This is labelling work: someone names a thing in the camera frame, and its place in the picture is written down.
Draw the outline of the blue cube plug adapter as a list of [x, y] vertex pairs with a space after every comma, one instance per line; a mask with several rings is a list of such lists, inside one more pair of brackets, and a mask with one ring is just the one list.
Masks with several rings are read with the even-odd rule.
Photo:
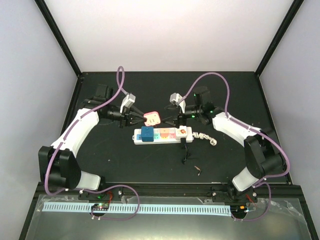
[[142, 142], [153, 142], [154, 141], [154, 127], [153, 126], [142, 126], [141, 127], [141, 141]]

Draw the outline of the white power strip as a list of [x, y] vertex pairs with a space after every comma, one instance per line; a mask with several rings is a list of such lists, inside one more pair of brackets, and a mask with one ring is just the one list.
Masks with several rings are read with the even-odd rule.
[[[135, 145], [155, 145], [155, 144], [180, 144], [182, 137], [176, 137], [176, 127], [154, 128], [154, 141], [142, 142], [141, 128], [134, 130], [132, 140]], [[191, 143], [194, 139], [192, 128], [187, 126], [186, 142]]]

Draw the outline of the pink plug adapter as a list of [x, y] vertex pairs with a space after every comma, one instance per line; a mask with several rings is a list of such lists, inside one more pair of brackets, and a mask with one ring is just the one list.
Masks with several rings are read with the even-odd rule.
[[161, 123], [161, 118], [157, 111], [147, 112], [143, 115], [143, 117], [146, 119], [144, 124], [147, 127], [156, 126]]

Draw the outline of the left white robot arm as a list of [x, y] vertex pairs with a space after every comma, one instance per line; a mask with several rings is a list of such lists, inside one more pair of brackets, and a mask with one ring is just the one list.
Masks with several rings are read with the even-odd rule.
[[102, 119], [117, 121], [119, 127], [133, 126], [146, 122], [144, 114], [133, 106], [136, 97], [128, 93], [121, 106], [112, 104], [117, 97], [107, 85], [99, 85], [95, 95], [82, 102], [82, 107], [62, 135], [50, 146], [42, 146], [38, 151], [39, 172], [44, 189], [53, 196], [49, 188], [58, 187], [57, 193], [67, 190], [88, 190], [97, 200], [103, 199], [108, 188], [100, 175], [81, 170], [77, 155], [81, 145], [91, 130]]

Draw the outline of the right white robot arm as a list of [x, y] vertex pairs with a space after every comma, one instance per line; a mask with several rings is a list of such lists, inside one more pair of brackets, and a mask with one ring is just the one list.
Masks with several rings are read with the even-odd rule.
[[268, 178], [284, 176], [290, 169], [289, 159], [279, 144], [274, 130], [248, 125], [217, 107], [211, 101], [210, 91], [201, 86], [193, 91], [194, 104], [187, 105], [185, 97], [172, 93], [167, 109], [178, 109], [176, 117], [168, 117], [163, 123], [173, 127], [186, 126], [188, 119], [197, 119], [204, 125], [212, 125], [244, 148], [244, 169], [233, 177], [227, 186], [228, 198], [240, 201], [249, 188], [261, 186]]

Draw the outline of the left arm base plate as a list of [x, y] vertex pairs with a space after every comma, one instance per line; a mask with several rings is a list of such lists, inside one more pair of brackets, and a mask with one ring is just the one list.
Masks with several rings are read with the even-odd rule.
[[86, 200], [89, 202], [111, 202], [120, 200], [124, 188], [118, 186], [102, 193], [90, 193], [80, 188], [76, 188], [76, 190], [79, 192], [79, 200]]

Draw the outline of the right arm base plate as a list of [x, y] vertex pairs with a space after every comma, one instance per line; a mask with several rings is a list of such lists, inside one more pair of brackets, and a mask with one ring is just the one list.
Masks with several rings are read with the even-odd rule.
[[214, 202], [219, 203], [257, 203], [257, 197], [254, 196], [252, 188], [244, 191], [238, 191], [231, 185], [214, 185], [210, 188], [208, 194]]

